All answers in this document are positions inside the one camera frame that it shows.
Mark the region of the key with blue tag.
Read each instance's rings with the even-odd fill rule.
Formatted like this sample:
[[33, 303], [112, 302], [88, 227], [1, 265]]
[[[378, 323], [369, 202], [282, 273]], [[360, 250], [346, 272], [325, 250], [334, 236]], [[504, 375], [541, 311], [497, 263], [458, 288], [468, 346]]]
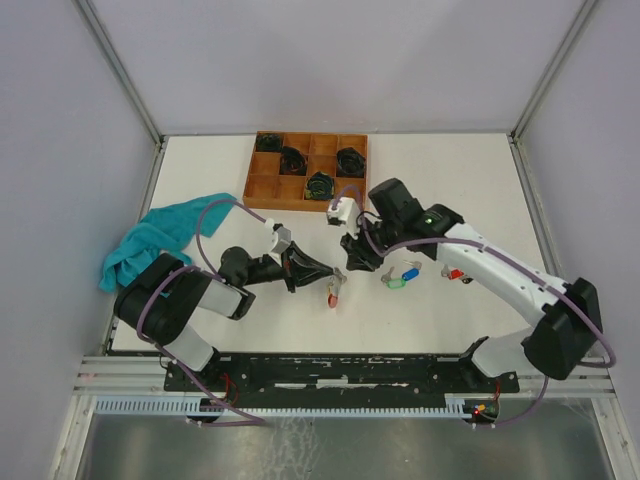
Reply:
[[404, 282], [409, 282], [420, 275], [422, 263], [420, 261], [405, 260], [405, 264], [408, 265], [408, 269], [401, 275]]

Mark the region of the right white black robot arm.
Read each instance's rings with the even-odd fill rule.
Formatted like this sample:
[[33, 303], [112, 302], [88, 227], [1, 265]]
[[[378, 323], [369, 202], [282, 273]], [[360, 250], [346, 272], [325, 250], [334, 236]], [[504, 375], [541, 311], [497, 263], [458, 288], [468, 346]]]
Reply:
[[574, 282], [517, 260], [478, 233], [454, 210], [423, 207], [396, 178], [373, 188], [377, 212], [367, 219], [358, 202], [340, 193], [327, 210], [331, 225], [345, 226], [341, 246], [350, 271], [377, 270], [395, 250], [421, 253], [449, 270], [459, 270], [506, 302], [526, 328], [478, 340], [458, 368], [467, 389], [481, 391], [495, 377], [526, 366], [565, 380], [584, 365], [585, 355], [603, 339], [598, 293], [589, 281]]

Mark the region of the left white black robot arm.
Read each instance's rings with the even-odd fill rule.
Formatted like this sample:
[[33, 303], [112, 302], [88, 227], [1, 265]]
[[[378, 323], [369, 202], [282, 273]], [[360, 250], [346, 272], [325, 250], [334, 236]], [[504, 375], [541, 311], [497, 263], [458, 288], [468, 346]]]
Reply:
[[239, 246], [228, 248], [221, 256], [219, 280], [163, 253], [120, 291], [114, 315], [141, 339], [187, 367], [187, 379], [198, 389], [209, 390], [220, 381], [221, 354], [189, 325], [196, 309], [237, 321], [255, 300], [248, 286], [282, 281], [293, 293], [335, 272], [294, 242], [278, 260], [269, 254], [252, 257]]

